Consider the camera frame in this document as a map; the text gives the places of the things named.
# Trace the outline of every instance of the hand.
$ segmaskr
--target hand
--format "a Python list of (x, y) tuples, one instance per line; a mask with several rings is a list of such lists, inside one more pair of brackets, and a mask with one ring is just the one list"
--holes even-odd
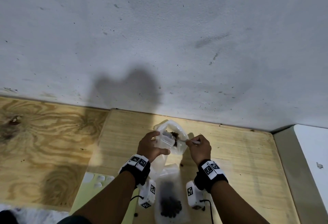
[(158, 131), (151, 131), (147, 133), (139, 142), (137, 154), (145, 156), (150, 163), (153, 162), (155, 158), (157, 158), (161, 154), (163, 155), (170, 154), (170, 150), (168, 149), (161, 149), (158, 147), (154, 147), (154, 140), (152, 140), (152, 138), (158, 135), (159, 135)]
[[(195, 145), (192, 140), (200, 141), (199, 145)], [(186, 142), (186, 145), (189, 146), (191, 158), (196, 163), (197, 167), (204, 159), (211, 159), (211, 145), (203, 135), (198, 135), (191, 140)]]

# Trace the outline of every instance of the wrist strap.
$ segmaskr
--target wrist strap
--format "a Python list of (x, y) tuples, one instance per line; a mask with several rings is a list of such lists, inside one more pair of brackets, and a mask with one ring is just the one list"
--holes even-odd
[(150, 163), (145, 156), (133, 155), (118, 171), (129, 171), (135, 179), (135, 188), (137, 185), (144, 185), (150, 173)]
[(198, 172), (194, 182), (200, 190), (206, 189), (208, 193), (211, 193), (213, 184), (222, 180), (229, 183), (223, 170), (220, 169), (216, 162), (205, 159), (198, 166)]

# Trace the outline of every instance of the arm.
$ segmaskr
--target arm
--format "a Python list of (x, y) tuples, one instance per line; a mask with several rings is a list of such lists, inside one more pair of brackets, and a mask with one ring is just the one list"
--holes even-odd
[[(191, 140), (200, 141), (199, 145), (191, 141), (186, 142), (191, 158), (198, 167), (203, 160), (211, 159), (211, 145), (203, 135), (198, 135)], [(268, 224), (226, 181), (214, 183), (211, 196), (223, 224)]]
[[(139, 142), (137, 154), (145, 156), (150, 163), (160, 154), (170, 154), (168, 149), (153, 146), (152, 138), (158, 135), (157, 131), (149, 132)], [(133, 175), (124, 171), (73, 215), (83, 216), (92, 224), (121, 224), (134, 187)]]

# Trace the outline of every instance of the wooden table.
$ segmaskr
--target wooden table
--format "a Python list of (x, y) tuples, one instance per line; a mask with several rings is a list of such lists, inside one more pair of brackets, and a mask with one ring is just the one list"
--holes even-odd
[(0, 203), (69, 211), (107, 114), (0, 97)]
[[(117, 175), (118, 169), (136, 153), (139, 140), (154, 125), (167, 119), (179, 123), (190, 136), (203, 134), (211, 143), (212, 158), (225, 161), (229, 183), (271, 224), (299, 223), (273, 136), (268, 132), (124, 110), (111, 110), (87, 171)], [(187, 149), (183, 156), (169, 155), (167, 164), (180, 167), (183, 185), (193, 180), (197, 168)], [(215, 208), (215, 223), (221, 223)], [(153, 207), (136, 208), (133, 223), (154, 223)], [(210, 223), (206, 211), (190, 209), (191, 223)]]

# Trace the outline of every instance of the plastic bag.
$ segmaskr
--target plastic bag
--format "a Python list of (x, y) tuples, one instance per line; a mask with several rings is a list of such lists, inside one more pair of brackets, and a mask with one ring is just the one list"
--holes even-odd
[[(173, 135), (166, 131), (167, 128), (172, 129), (172, 131), (178, 134), (178, 141), (176, 142), (176, 146), (174, 145), (175, 140), (173, 138)], [(182, 127), (178, 123), (176, 123), (173, 120), (168, 120), (162, 125), (158, 126), (156, 131), (160, 132), (160, 135), (157, 136), (156, 138), (157, 143), (162, 143), (162, 142), (170, 143), (170, 144), (173, 143), (173, 146), (170, 148), (171, 154), (182, 155), (186, 151), (187, 145), (185, 142), (182, 142), (181, 140), (187, 140), (189, 138), (187, 133), (182, 129)]]
[(156, 224), (181, 224), (190, 221), (185, 191), (178, 165), (165, 166), (156, 180)]
[[(176, 146), (173, 135), (166, 131), (167, 128), (170, 128), (172, 131), (178, 134), (179, 140), (187, 140), (188, 135), (182, 129), (182, 127), (173, 120), (168, 120), (165, 123), (155, 126), (155, 130), (159, 131), (160, 134), (156, 137), (155, 147), (166, 148), (171, 151), (171, 154), (182, 155), (187, 148), (186, 143), (177, 141)], [(150, 173), (149, 177), (152, 180), (156, 180), (161, 174), (167, 155), (159, 155), (151, 164), (150, 164)]]

